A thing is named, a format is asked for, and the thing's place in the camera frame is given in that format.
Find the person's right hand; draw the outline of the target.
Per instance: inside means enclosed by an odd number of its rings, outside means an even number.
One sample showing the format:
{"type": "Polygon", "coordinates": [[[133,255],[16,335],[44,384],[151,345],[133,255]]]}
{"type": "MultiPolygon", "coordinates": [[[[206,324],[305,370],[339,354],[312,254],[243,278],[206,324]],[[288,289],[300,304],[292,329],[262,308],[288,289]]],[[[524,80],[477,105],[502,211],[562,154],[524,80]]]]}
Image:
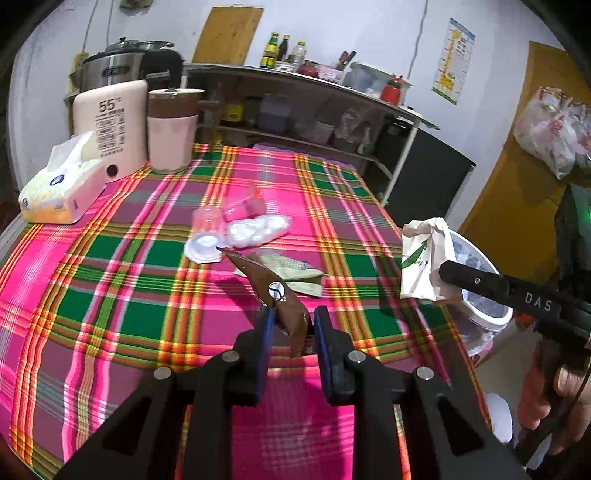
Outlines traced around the person's right hand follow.
{"type": "Polygon", "coordinates": [[[524,378],[517,417],[523,429],[536,430],[553,406],[563,401],[571,405],[566,419],[552,433],[547,450],[549,455],[557,455],[581,440],[590,425],[590,378],[566,365],[556,368],[550,377],[543,368],[544,356],[543,342],[539,341],[524,378]]]}

